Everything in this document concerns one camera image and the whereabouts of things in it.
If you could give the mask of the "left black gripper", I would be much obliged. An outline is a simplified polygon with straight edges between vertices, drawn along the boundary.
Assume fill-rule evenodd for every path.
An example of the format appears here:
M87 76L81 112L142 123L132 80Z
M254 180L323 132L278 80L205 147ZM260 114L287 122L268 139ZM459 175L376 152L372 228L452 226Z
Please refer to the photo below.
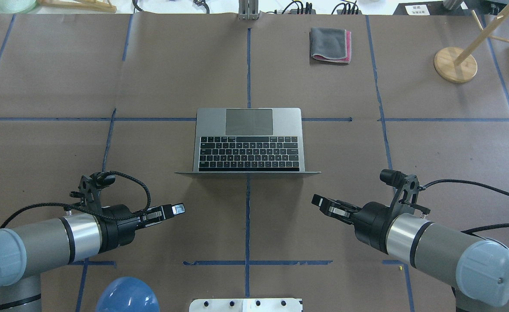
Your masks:
M123 204L112 205L101 208L102 215L111 218L123 218L131 216L131 211ZM184 203L166 204L157 207L150 207L142 215L142 222L153 222L159 224L177 215L185 213ZM98 218L101 247L100 253L114 250L117 247L130 244L135 239L135 231L139 218L126 219L125 221L112 221Z

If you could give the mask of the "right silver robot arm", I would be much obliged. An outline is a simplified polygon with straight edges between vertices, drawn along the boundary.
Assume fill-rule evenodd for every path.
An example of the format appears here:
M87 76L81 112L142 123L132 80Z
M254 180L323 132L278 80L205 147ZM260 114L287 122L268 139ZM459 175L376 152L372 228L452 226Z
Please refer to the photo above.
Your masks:
M315 194L326 216L354 226L357 239L448 284L457 312L509 312L509 249L389 207L363 207Z

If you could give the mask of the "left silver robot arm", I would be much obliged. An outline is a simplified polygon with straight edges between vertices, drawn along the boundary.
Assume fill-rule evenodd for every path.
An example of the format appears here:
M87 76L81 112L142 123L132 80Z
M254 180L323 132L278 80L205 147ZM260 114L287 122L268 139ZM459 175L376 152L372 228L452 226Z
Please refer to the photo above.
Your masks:
M40 312L40 274L130 244L139 229L185 212L167 204L132 217L123 204L103 207L110 220L80 213L0 229L0 312Z

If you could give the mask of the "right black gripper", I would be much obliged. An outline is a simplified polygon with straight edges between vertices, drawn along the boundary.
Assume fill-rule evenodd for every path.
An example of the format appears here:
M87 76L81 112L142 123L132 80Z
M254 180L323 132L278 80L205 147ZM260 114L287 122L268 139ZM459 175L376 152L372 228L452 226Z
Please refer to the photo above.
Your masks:
M363 207L314 194L311 203L328 217L353 225L355 236L359 241L388 253L386 246L387 233L394 219L392 207L371 201Z

